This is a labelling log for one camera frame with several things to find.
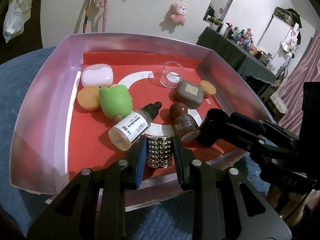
bottle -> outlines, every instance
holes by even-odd
[[[248,50],[250,49],[250,46],[251,46],[251,41],[249,40],[249,42],[248,42],[248,44],[247,44],[247,46],[246,46],[245,50],[246,50],[246,51],[248,51]]]
[[[244,42],[243,42],[243,48],[244,50],[247,50],[248,51],[248,48],[251,46],[250,44],[250,39],[247,38]]]
[[[220,33],[220,30],[221,30],[222,26],[223,26],[223,23],[220,23],[218,28],[217,28],[217,33]]]
[[[238,42],[238,35],[239,35],[238,27],[235,27],[235,29],[233,30],[233,34],[231,35],[231,39],[236,43]]]
[[[226,28],[226,30],[225,30],[225,32],[224,32],[224,34],[223,34],[223,36],[225,36],[226,38],[228,37],[228,34],[229,34],[229,31],[230,31],[230,26],[228,25],[228,27]]]
[[[140,135],[148,130],[161,107],[161,102],[155,102],[133,111],[109,130],[111,142],[122,151],[129,150]]]

metal grater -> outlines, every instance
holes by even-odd
[[[147,138],[147,165],[159,169],[172,166],[173,138],[151,136]]]

wooden knob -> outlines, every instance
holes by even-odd
[[[205,98],[209,98],[212,97],[216,92],[216,88],[214,87],[214,85],[212,85],[209,81],[207,80],[202,80],[200,82],[200,87],[202,87],[203,91],[204,91],[204,97]]]
[[[178,116],[182,114],[187,114],[188,108],[184,103],[175,102],[169,108],[169,115],[172,120],[175,120]]]

table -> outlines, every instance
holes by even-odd
[[[210,27],[199,36],[197,45],[217,52],[242,78],[252,77],[271,86],[276,81],[276,76],[262,62]]]

white curved stripe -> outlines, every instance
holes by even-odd
[[[152,122],[150,128],[146,131],[146,134],[154,136],[174,136],[174,131],[169,124],[157,124]]]
[[[141,79],[144,78],[155,78],[152,71],[140,71],[136,73],[132,73],[130,75],[125,76],[118,85],[125,85],[127,89],[131,87],[131,85]]]
[[[200,124],[202,123],[202,119],[197,109],[188,109],[188,114],[192,115],[192,117],[196,120],[197,124],[200,126]]]

